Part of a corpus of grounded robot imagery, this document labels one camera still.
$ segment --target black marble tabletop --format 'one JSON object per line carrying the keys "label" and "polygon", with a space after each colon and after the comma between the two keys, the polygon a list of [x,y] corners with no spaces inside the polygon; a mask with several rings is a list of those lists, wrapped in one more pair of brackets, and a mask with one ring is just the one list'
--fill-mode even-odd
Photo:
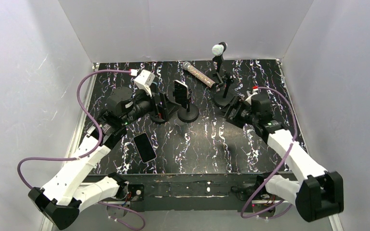
{"label": "black marble tabletop", "polygon": [[[214,68],[212,61],[191,61],[204,73]],[[288,97],[284,80],[276,60],[226,60],[224,70],[235,77],[231,85],[237,94],[246,95],[253,86],[265,86],[278,90]],[[216,88],[208,88],[187,71],[182,62],[107,63],[103,69],[146,69],[156,75],[159,90],[168,92],[171,100],[173,81],[185,82],[192,90],[193,103],[199,108],[199,118],[193,123],[183,123],[174,115],[166,124],[154,124],[148,116],[127,127],[127,135],[104,157],[92,174],[136,173],[248,173],[268,172],[275,168],[281,158],[259,138],[252,126],[237,128],[220,116],[219,108],[212,99]],[[89,112],[98,116],[106,98],[115,87],[126,86],[134,90],[134,77],[124,74],[102,73],[97,75],[91,97]],[[285,102],[268,91],[275,118],[292,129],[292,116]],[[91,126],[86,121],[85,130]],[[143,132],[148,134],[157,158],[147,164],[141,162],[132,138]],[[301,134],[298,141],[305,148]],[[281,171],[288,171],[288,166]]]}

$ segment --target silver microphone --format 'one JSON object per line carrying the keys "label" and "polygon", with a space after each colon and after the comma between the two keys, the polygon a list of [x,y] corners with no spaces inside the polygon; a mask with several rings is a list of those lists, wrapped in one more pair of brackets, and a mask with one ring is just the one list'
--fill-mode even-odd
{"label": "silver microphone", "polygon": [[192,66],[190,62],[184,62],[182,64],[182,68],[185,71],[189,71],[189,73],[191,73],[197,79],[199,79],[200,81],[202,81],[202,83],[206,84],[206,86],[208,86],[209,88],[211,88],[215,84],[215,81],[213,81],[212,79],[208,78],[206,75],[204,75],[202,72],[200,72],[194,66]]}

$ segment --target white wall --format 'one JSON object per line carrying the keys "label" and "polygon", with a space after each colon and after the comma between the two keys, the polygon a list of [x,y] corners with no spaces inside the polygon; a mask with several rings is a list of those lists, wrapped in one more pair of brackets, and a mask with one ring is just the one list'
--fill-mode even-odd
{"label": "white wall", "polygon": [[314,1],[283,69],[310,155],[344,178],[344,230],[370,230],[370,1]]}
{"label": "white wall", "polygon": [[[91,68],[56,0],[0,0],[0,231],[39,230],[16,165],[28,156],[64,157],[79,106],[76,88]],[[61,163],[25,163],[41,186]]]}
{"label": "white wall", "polygon": [[281,58],[313,0],[59,0],[93,62]]}

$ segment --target phone screen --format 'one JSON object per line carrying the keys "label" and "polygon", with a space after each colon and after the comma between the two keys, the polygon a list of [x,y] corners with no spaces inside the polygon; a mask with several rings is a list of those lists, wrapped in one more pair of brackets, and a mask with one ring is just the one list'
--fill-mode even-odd
{"label": "phone screen", "polygon": [[143,163],[150,162],[157,157],[146,133],[134,137],[134,143]]}
{"label": "phone screen", "polygon": [[175,94],[175,103],[179,103],[183,108],[186,109],[188,98],[188,86],[178,80],[174,80],[174,94]]}

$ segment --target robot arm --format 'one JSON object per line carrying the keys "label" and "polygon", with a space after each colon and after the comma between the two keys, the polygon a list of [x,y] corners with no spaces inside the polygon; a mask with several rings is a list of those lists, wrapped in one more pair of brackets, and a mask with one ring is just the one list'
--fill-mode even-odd
{"label": "robot arm", "polygon": [[[284,125],[273,118],[267,94],[253,90],[246,100],[235,96],[230,104],[222,109],[229,123],[243,128],[253,125],[254,130],[266,143],[283,158],[290,147],[292,135]],[[314,161],[307,152],[294,142],[287,165],[298,183],[280,175],[274,175],[265,185],[261,194],[277,195],[297,207],[301,217],[313,221],[344,210],[343,179],[337,172],[328,172]],[[256,187],[266,176],[258,177]]]}
{"label": "robot arm", "polygon": [[121,198],[128,192],[128,182],[117,173],[109,174],[97,183],[79,189],[97,163],[127,134],[126,126],[146,114],[153,121],[165,123],[179,109],[179,105],[171,102],[166,93],[151,91],[150,85],[154,77],[154,74],[143,70],[135,78],[134,82],[139,90],[134,98],[130,88],[115,88],[106,100],[106,108],[96,120],[102,129],[101,145],[90,155],[79,158],[99,141],[99,133],[92,126],[78,150],[71,156],[76,160],[67,162],[42,187],[33,187],[30,190],[28,196],[35,206],[60,230],[70,226],[87,207],[105,198]]}

